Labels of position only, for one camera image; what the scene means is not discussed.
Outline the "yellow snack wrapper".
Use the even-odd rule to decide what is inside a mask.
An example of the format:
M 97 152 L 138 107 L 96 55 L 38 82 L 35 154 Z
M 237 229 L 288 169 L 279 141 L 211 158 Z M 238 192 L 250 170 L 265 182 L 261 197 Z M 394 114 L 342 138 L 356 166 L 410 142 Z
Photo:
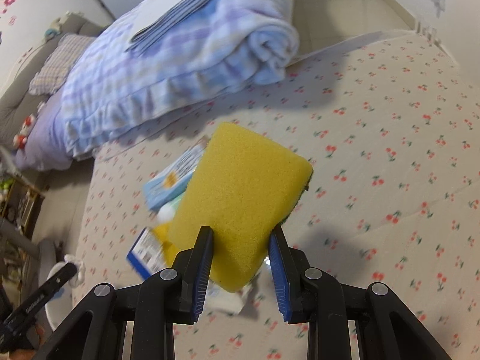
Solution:
M 171 224 L 171 222 L 162 223 L 152 230 L 153 234 L 161 244 L 163 256 L 168 266 L 173 264 L 179 253 L 179 249 L 170 241 L 168 236 L 168 230 Z

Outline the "blue white snack box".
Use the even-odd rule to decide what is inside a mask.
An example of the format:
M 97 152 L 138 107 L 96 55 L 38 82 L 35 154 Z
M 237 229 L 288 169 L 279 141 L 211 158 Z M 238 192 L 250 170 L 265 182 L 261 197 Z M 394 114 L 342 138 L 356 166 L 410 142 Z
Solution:
M 167 267 L 162 246 L 150 228 L 143 228 L 128 251 L 126 260 L 142 280 Z

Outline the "white pecan kernels bag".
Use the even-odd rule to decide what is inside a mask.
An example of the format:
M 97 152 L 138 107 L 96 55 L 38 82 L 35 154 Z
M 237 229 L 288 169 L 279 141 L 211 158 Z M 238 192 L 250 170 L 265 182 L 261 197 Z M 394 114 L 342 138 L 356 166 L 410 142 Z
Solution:
M 269 267 L 263 263 L 249 283 L 236 292 L 228 292 L 222 289 L 219 284 L 210 280 L 205 298 L 205 308 L 208 311 L 220 311 L 232 315 L 239 314 L 246 306 L 247 301 L 253 295 L 254 291 L 258 289 L 259 279 L 267 272 L 267 269 L 269 269 Z

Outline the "light blue carton box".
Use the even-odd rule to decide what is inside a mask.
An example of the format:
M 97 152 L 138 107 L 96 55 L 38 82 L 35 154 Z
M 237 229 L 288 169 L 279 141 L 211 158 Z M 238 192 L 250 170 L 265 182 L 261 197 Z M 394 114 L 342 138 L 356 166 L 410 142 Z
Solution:
M 150 211 L 158 211 L 165 203 L 185 192 L 209 141 L 208 136 L 202 136 L 172 164 L 144 184 L 143 196 Z

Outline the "yellow sponge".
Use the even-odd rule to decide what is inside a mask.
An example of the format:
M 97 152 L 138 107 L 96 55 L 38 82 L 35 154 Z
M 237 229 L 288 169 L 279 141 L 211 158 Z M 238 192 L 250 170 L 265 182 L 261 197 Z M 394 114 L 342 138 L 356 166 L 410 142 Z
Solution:
M 308 188 L 312 165 L 265 136 L 222 123 L 208 143 L 168 230 L 190 249 L 202 226 L 213 230 L 210 278 L 234 293 L 256 274 L 269 235 Z

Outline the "white round trash bin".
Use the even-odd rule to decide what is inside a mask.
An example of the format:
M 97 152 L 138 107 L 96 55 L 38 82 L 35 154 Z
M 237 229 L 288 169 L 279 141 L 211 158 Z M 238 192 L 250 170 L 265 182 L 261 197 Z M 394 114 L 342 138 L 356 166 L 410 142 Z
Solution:
M 46 318 L 55 330 L 72 311 L 72 287 L 67 281 L 45 305 Z

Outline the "grey chair base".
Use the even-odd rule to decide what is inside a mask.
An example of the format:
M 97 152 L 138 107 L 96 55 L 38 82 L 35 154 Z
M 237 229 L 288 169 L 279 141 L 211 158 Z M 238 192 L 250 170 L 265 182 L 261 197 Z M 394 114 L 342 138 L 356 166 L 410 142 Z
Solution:
M 15 246 L 26 253 L 25 262 L 18 258 L 7 256 L 7 245 Z M 6 219 L 1 219 L 1 278 L 8 278 L 6 259 L 10 259 L 16 265 L 27 264 L 25 277 L 22 279 L 21 294 L 30 294 L 39 287 L 46 279 L 50 269 L 57 263 L 55 242 L 52 239 L 44 238 L 38 244 L 33 243 L 24 236 L 16 227 Z

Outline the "wooden toy shelf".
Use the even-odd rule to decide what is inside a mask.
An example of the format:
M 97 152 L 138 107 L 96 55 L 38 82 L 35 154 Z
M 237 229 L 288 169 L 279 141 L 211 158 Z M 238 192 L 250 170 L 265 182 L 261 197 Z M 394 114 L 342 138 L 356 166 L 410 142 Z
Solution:
M 44 197 L 25 181 L 12 175 L 1 178 L 1 219 L 32 239 Z

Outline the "lavender bed sheet mattress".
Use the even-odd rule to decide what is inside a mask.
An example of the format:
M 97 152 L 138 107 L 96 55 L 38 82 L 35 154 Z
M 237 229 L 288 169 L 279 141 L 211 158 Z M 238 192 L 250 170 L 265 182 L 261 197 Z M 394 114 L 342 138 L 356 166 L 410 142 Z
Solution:
M 65 123 L 60 114 L 62 94 L 60 89 L 46 101 L 26 146 L 16 152 L 15 164 L 19 170 L 65 171 L 72 165 L 72 156 L 64 142 Z

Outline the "red white plush toy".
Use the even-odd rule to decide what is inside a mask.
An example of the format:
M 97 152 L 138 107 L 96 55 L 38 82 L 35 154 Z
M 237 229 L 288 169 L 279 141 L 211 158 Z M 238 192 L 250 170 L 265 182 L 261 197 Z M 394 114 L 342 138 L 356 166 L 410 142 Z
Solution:
M 23 150 L 33 127 L 35 126 L 37 117 L 34 114 L 29 115 L 23 122 L 20 131 L 14 135 L 13 147 L 16 150 Z

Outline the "cherry pattern table cloth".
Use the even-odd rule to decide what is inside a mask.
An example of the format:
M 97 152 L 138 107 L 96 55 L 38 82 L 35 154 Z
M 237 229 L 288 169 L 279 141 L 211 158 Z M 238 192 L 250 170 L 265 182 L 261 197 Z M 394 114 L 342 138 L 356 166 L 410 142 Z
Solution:
M 96 156 L 76 253 L 78 302 L 140 279 L 126 256 L 155 224 L 143 185 L 222 122 L 306 158 L 288 242 L 341 282 L 385 282 L 453 359 L 479 357 L 479 85 L 416 33 L 355 39 L 251 87 L 153 120 Z

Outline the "plaid pillow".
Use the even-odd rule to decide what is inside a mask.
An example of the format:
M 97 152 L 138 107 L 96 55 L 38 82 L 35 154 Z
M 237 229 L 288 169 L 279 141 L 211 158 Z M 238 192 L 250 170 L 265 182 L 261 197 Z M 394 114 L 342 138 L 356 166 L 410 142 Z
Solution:
M 41 70 L 30 81 L 28 93 L 33 96 L 42 96 L 58 92 L 80 56 L 95 40 L 95 37 L 74 33 L 64 35 Z

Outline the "blue plaid folded quilt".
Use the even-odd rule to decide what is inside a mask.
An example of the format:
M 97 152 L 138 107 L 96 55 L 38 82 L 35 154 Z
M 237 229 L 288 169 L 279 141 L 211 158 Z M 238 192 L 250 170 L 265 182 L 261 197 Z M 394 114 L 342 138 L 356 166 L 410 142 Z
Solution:
M 211 0 L 158 24 L 145 0 L 80 56 L 63 88 L 64 153 L 89 155 L 129 130 L 196 103 L 283 80 L 299 48 L 294 0 Z

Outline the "folded white blue sheet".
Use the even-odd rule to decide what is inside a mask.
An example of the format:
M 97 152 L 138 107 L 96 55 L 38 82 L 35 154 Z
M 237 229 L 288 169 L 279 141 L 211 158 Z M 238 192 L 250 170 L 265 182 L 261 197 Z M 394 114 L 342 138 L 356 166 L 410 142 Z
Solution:
M 143 55 L 172 27 L 195 13 L 211 0 L 145 0 L 138 8 L 130 28 L 126 50 Z

